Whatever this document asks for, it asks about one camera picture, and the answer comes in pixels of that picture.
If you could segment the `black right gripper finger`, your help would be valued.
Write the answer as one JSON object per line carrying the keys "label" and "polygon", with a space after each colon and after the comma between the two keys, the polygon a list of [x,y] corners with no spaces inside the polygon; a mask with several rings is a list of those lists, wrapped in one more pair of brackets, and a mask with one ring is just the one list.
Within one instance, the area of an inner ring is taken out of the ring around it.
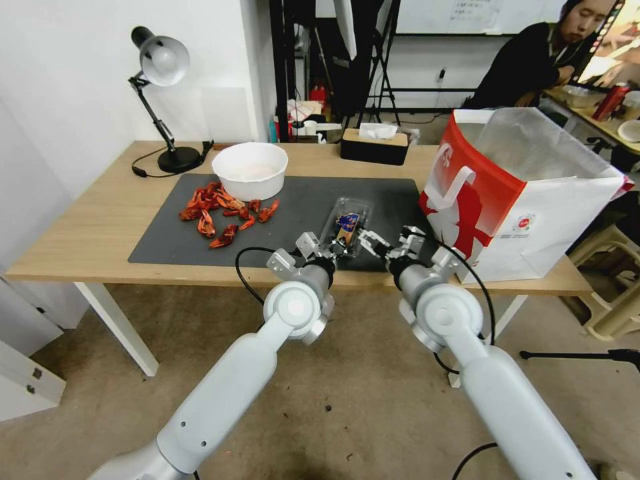
{"label": "black right gripper finger", "polygon": [[384,240],[382,236],[368,229],[360,229],[357,234],[357,240],[366,252],[376,258],[386,258],[393,249],[391,244]]}
{"label": "black right gripper finger", "polygon": [[399,241],[402,248],[407,250],[422,250],[426,238],[425,232],[420,228],[406,225],[401,230]]}

